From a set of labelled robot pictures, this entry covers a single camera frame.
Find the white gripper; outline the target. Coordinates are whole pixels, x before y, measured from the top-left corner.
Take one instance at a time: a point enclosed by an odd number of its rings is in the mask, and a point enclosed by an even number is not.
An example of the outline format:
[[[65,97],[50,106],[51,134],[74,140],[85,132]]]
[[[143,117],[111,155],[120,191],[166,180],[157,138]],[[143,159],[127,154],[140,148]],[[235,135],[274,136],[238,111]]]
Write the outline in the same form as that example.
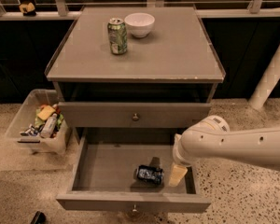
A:
[[[173,159],[174,162],[171,166],[171,172],[169,176],[169,186],[176,187],[180,181],[184,178],[188,169],[186,167],[191,166],[191,158],[188,152],[182,147],[181,134],[175,134],[174,146],[173,146]]]

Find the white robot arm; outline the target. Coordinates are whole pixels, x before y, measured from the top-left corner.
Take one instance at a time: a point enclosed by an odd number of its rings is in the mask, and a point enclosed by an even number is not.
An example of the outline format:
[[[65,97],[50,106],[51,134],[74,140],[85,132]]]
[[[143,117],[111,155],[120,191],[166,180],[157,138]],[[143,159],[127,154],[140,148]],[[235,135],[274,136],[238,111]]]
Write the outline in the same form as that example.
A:
[[[209,116],[175,135],[169,185],[176,187],[195,158],[221,158],[280,171],[280,127],[231,131]]]

